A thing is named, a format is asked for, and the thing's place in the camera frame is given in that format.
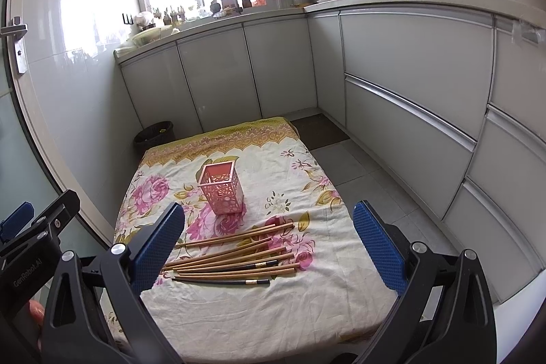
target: silver screw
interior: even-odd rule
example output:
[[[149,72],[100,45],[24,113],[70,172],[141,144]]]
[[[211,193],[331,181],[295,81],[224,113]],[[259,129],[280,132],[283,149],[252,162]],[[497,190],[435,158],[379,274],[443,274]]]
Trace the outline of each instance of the silver screw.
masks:
[[[114,255],[121,255],[125,251],[125,249],[126,249],[125,244],[115,244],[114,246],[112,246],[110,251]]]
[[[65,251],[61,256],[61,259],[64,262],[70,261],[74,257],[74,252],[72,250]]]
[[[471,250],[471,249],[465,250],[465,256],[468,259],[470,259],[471,261],[473,261],[474,259],[476,259],[478,257],[478,255],[476,255],[476,252],[474,250]]]
[[[423,244],[422,242],[414,243],[413,246],[411,246],[411,248],[413,249],[413,251],[416,251],[417,253],[424,253],[427,251],[427,246],[425,246],[425,244]]]

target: blue gripper pad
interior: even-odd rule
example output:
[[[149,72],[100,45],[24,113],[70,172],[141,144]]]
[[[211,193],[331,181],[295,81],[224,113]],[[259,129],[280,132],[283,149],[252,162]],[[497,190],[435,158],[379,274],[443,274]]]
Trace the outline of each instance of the blue gripper pad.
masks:
[[[401,296],[408,286],[404,259],[363,202],[354,206],[353,224],[381,279]]]
[[[129,242],[132,252],[129,275],[136,295],[151,289],[165,261],[169,257],[182,230],[184,210],[176,202],[171,203],[154,225],[143,227]]]
[[[34,207],[30,202],[23,202],[16,211],[0,222],[0,241],[11,241],[34,218]]]

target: tiled wall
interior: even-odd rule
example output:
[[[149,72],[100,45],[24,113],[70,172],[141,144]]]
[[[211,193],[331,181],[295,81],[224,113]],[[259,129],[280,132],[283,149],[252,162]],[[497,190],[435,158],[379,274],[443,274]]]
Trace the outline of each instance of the tiled wall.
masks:
[[[114,224],[142,127],[113,50],[130,33],[121,14],[138,12],[137,0],[23,0],[21,12],[29,28],[24,76],[65,163]]]

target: chopstick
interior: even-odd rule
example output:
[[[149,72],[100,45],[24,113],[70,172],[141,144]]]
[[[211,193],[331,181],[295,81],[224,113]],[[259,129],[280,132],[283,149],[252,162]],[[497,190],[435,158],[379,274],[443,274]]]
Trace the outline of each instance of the chopstick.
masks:
[[[175,269],[175,271],[178,273],[211,273],[219,269],[220,272],[234,272],[239,270],[255,270],[257,268],[275,267],[275,266],[278,266],[278,259],[273,259],[270,261],[262,261],[262,262],[251,261],[250,264],[245,264],[245,265],[228,264],[225,266],[216,266],[216,267],[191,268],[189,270]]]
[[[208,277],[239,277],[239,275],[241,274],[254,274],[256,276],[258,275],[271,276],[272,274],[280,274],[278,272],[284,272],[285,270],[295,270],[299,266],[300,266],[299,262],[294,262],[292,264],[286,264],[283,266],[262,268],[258,272],[241,273],[241,271],[233,271],[233,272],[190,273],[190,274],[178,273],[178,277],[185,277],[189,279],[208,278]]]
[[[235,247],[235,248],[233,248],[231,250],[219,251],[217,253],[209,253],[208,255],[203,255],[202,257],[179,259],[177,261],[167,262],[163,266],[163,269],[168,270],[168,269],[173,268],[173,267],[175,267],[177,265],[189,264],[189,263],[192,263],[192,262],[195,262],[195,263],[211,262],[210,259],[217,259],[217,258],[222,258],[222,257],[223,257],[222,259],[236,257],[242,252],[255,250],[256,247],[263,246],[263,244],[266,244],[269,241],[271,241],[271,238],[265,238],[265,239],[262,239],[260,241],[251,242],[250,244],[246,244],[245,246]]]
[[[211,261],[211,262],[199,263],[199,264],[195,264],[194,262],[192,262],[189,265],[174,266],[174,267],[172,267],[172,270],[190,270],[190,269],[194,269],[194,268],[201,268],[201,267],[204,267],[204,266],[214,267],[214,266],[220,266],[220,265],[233,265],[233,264],[237,264],[238,261],[245,261],[245,260],[249,261],[250,259],[261,258],[263,256],[267,256],[267,255],[270,255],[272,253],[277,253],[278,251],[282,251],[282,250],[286,250],[286,247],[276,247],[274,249],[259,251],[257,253],[253,253],[252,255],[246,255],[244,257],[230,258],[230,259],[226,259],[226,260],[223,260],[223,261]]]
[[[190,282],[192,284],[214,284],[214,285],[266,285],[269,284],[268,279],[242,279],[232,281],[214,281],[205,279],[181,279],[172,278],[173,281]]]
[[[221,244],[224,242],[236,241],[238,239],[246,238],[249,234],[252,234],[252,236],[256,236],[265,235],[266,233],[277,232],[287,227],[294,227],[294,223],[287,222],[286,224],[275,225],[274,227],[269,227],[268,229],[254,230],[251,232],[239,233],[238,235],[225,235],[218,238],[202,239],[201,241],[184,242],[182,244],[176,244],[175,248],[211,246],[212,244]]]
[[[175,276],[174,278],[181,278],[181,279],[203,279],[203,280],[219,280],[219,279],[226,279],[226,278],[233,278],[233,279],[256,279],[261,278],[264,276],[273,276],[273,275],[280,275],[280,274],[288,274],[288,273],[295,273],[295,268],[286,268],[282,270],[275,270],[275,271],[265,271],[261,270],[259,272],[252,272],[252,273],[240,273],[240,274],[219,274],[219,273],[205,273],[202,275],[194,275],[194,274],[185,274],[185,275],[179,275]]]

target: floral tablecloth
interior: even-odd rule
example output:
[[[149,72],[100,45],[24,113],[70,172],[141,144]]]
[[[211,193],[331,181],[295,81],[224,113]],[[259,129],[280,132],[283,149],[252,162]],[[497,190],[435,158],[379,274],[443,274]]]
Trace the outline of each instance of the floral tablecloth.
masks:
[[[197,180],[205,164],[225,160],[236,161],[244,207],[240,214],[217,217]],[[185,284],[168,273],[159,276],[141,298],[186,361],[260,362],[371,334],[397,297],[383,284],[339,193],[283,118],[147,151],[119,212],[116,241],[128,242],[172,201],[184,207],[183,241],[293,221],[292,229],[272,235],[269,248],[285,246],[295,257],[287,262],[301,266],[295,275],[257,287]],[[177,249],[169,259],[247,242]],[[121,338],[107,298],[103,307],[114,336]]]

